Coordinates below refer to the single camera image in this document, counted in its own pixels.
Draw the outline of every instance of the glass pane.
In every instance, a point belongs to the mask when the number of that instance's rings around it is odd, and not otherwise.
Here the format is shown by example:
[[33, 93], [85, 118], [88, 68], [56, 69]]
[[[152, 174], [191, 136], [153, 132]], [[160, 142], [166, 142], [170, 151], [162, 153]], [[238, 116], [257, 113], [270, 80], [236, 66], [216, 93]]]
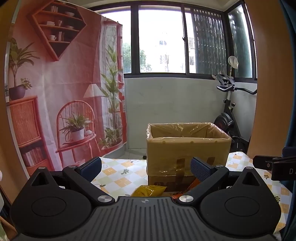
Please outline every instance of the glass pane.
[[144, 7], [141, 6], [139, 10], [141, 73], [185, 73], [181, 9], [144, 9]]
[[226, 49], [221, 16], [207, 11], [186, 9], [189, 72], [226, 73]]
[[109, 12], [102, 15], [122, 24], [123, 72], [131, 73], [131, 11]]
[[239, 62], [235, 70], [236, 77], [252, 78], [252, 54], [249, 31], [242, 5], [233, 9], [229, 14], [229, 22], [233, 39], [234, 56]]

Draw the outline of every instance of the metal bolt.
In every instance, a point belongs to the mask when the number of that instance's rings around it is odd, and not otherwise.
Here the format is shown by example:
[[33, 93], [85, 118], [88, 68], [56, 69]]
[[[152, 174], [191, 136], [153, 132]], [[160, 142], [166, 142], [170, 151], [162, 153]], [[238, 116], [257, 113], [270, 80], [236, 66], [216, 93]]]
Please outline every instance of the metal bolt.
[[183, 195], [183, 196], [179, 197], [179, 200], [181, 202], [192, 202], [193, 199], [194, 198], [192, 196], [189, 196], [189, 195]]
[[112, 201], [112, 197], [111, 196], [107, 196], [107, 195], [102, 195], [98, 197], [98, 201], [99, 202], [111, 202]]

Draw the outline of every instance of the red chair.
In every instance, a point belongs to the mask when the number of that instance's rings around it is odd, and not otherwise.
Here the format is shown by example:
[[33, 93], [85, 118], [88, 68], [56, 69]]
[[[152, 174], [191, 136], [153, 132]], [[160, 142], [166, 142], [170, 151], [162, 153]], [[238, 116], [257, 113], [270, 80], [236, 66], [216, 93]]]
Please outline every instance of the red chair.
[[[71, 135], [66, 135], [63, 133], [62, 129], [67, 126], [66, 119], [67, 118], [73, 118], [73, 114], [75, 113], [76, 115], [83, 115], [85, 118], [88, 118], [90, 121], [92, 121], [86, 128], [85, 131], [91, 130], [92, 134], [88, 137], [85, 137], [81, 141], [73, 142], [71, 140]], [[56, 153], [59, 153], [59, 156], [61, 158], [62, 162], [62, 167], [64, 168], [64, 160], [63, 160], [63, 155], [62, 152], [71, 150], [74, 158], [74, 165], [80, 166], [83, 164], [82, 161], [78, 161], [75, 156], [74, 149], [83, 145], [88, 145], [91, 158], [93, 158], [93, 153], [92, 153], [92, 148], [91, 148], [91, 141], [93, 140], [96, 143], [96, 146], [99, 146], [96, 142], [96, 128], [95, 128], [95, 117], [94, 117], [94, 111], [91, 108], [91, 106], [81, 100], [74, 100], [66, 105], [64, 105], [61, 110], [59, 111], [57, 115], [57, 145], [58, 149]]]

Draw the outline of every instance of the white plant pot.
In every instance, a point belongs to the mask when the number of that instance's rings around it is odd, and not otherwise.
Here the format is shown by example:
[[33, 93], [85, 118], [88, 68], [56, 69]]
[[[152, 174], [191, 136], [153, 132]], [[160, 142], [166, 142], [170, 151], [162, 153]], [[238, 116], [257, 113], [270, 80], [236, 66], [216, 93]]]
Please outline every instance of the white plant pot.
[[71, 138], [73, 141], [80, 141], [84, 138], [84, 129], [76, 132], [71, 132]]

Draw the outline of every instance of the green tree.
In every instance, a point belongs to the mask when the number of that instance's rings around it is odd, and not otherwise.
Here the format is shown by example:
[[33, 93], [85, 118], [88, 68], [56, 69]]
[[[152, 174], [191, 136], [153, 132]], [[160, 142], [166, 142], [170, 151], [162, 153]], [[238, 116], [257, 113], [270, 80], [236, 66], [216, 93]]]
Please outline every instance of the green tree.
[[[140, 50], [140, 70], [141, 72], [151, 72], [151, 65], [146, 63], [146, 54]], [[123, 44], [123, 72], [131, 73], [131, 44]]]

